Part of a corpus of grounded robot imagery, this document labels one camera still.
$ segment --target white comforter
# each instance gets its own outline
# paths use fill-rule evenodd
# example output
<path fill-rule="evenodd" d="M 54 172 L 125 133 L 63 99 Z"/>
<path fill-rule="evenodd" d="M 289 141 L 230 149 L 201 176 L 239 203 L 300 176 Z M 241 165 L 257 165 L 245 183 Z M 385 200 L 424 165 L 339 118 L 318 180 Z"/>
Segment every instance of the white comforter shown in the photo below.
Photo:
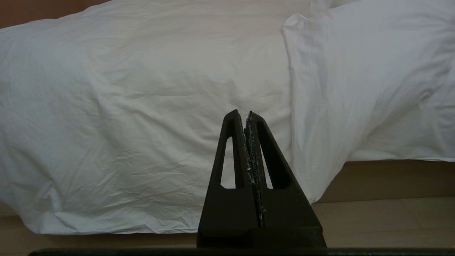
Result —
<path fill-rule="evenodd" d="M 281 27 L 308 7 L 113 0 L 0 30 L 0 200 L 36 233 L 195 232 L 226 113 L 263 116 L 291 162 Z M 453 113 L 453 101 L 445 106 Z M 407 125 L 397 123 L 387 131 Z M 422 132 L 439 136 L 447 125 Z M 454 157 L 455 143 L 426 155 L 372 138 L 355 159 Z M 412 143 L 443 143 L 430 139 Z M 322 195 L 303 190 L 312 202 Z"/>

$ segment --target white pillow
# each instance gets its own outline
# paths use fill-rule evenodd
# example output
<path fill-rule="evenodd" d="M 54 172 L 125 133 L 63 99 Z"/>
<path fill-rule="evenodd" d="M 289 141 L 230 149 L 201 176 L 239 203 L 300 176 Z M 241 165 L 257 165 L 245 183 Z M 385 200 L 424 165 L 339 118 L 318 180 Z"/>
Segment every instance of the white pillow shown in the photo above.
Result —
<path fill-rule="evenodd" d="M 369 133 L 444 83 L 454 10 L 452 0 L 358 0 L 286 21 L 293 169 L 311 202 Z"/>

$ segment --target white bedsheet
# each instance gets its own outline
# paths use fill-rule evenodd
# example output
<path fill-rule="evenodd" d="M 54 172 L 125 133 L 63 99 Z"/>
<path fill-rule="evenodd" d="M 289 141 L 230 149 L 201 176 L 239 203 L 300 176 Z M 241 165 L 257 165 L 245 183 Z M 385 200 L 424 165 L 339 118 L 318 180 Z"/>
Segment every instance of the white bedsheet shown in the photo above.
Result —
<path fill-rule="evenodd" d="M 263 116 L 291 162 L 281 27 L 308 10 L 309 0 L 113 0 L 0 30 L 0 200 L 36 233 L 195 232 L 226 113 Z M 435 107 L 445 134 L 452 102 Z M 378 146 L 354 156 L 388 151 Z M 416 156 L 395 150 L 379 158 Z"/>
<path fill-rule="evenodd" d="M 355 0 L 313 0 L 309 16 Z M 368 135 L 349 161 L 419 159 L 455 161 L 455 59 L 438 91 Z"/>
<path fill-rule="evenodd" d="M 293 168 L 303 170 L 296 176 L 310 201 L 352 155 L 387 159 L 380 153 L 390 149 L 391 158 L 453 159 L 454 88 L 446 83 L 453 81 L 454 8 L 451 0 L 358 0 L 283 25 Z M 413 109 L 421 113 L 412 116 Z M 432 117 L 431 109 L 444 110 Z"/>

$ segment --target wooden headboard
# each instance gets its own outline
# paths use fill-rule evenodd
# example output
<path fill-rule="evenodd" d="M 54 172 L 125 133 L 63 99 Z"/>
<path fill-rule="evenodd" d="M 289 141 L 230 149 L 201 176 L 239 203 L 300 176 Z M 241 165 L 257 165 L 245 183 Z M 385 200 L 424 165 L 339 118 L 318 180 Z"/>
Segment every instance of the wooden headboard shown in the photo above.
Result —
<path fill-rule="evenodd" d="M 33 20 L 57 19 L 109 0 L 1 0 L 0 28 Z"/>

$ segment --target floor tile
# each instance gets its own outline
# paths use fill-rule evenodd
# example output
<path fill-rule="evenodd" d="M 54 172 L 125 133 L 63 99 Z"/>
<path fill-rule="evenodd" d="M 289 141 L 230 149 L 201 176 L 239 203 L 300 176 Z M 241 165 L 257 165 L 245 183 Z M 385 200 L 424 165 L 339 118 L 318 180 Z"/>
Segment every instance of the floor tile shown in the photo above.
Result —
<path fill-rule="evenodd" d="M 0 254 L 30 253 L 43 248 L 76 247 L 78 236 L 37 235 L 17 216 L 0 218 Z"/>
<path fill-rule="evenodd" d="M 168 244 L 168 245 L 157 245 L 157 246 L 134 246 L 132 248 L 196 248 L 196 243 L 176 244 L 176 245 Z"/>
<path fill-rule="evenodd" d="M 82 236 L 79 248 L 131 248 L 131 247 L 173 247 L 195 245 L 197 234 L 130 234 L 130 235 L 90 235 Z"/>
<path fill-rule="evenodd" d="M 455 248 L 455 229 L 397 230 L 324 234 L 328 247 Z"/>
<path fill-rule="evenodd" d="M 17 216 L 17 214 L 5 203 L 0 201 L 0 218 Z"/>
<path fill-rule="evenodd" d="M 324 233 L 360 233 L 419 229 L 400 200 L 313 204 Z"/>
<path fill-rule="evenodd" d="M 0 253 L 0 256 L 28 256 L 28 253 Z"/>
<path fill-rule="evenodd" d="M 455 227 L 455 197 L 401 200 L 423 228 Z"/>

